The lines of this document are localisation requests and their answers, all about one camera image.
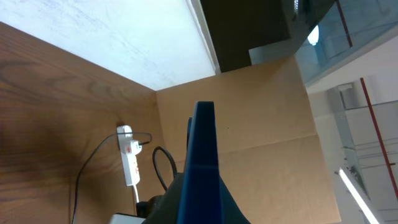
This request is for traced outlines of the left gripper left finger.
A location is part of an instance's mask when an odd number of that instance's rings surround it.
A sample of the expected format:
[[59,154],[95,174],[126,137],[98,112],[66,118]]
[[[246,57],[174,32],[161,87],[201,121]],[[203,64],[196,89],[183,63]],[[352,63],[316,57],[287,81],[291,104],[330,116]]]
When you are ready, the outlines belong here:
[[180,199],[182,195],[184,173],[176,178],[158,202],[143,224],[177,224]]

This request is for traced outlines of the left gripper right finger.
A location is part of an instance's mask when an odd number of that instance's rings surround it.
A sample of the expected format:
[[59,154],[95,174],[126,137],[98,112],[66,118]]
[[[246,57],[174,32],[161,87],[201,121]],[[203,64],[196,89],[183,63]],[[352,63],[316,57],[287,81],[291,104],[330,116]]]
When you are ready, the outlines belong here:
[[220,177],[221,206],[224,224],[250,224]]

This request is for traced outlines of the blue Galaxy smartphone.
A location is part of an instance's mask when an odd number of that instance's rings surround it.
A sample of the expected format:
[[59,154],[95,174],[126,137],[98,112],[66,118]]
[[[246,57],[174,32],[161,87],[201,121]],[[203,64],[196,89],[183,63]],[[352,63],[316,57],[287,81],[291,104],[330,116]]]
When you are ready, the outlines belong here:
[[177,223],[223,223],[215,106],[212,101],[195,104]]

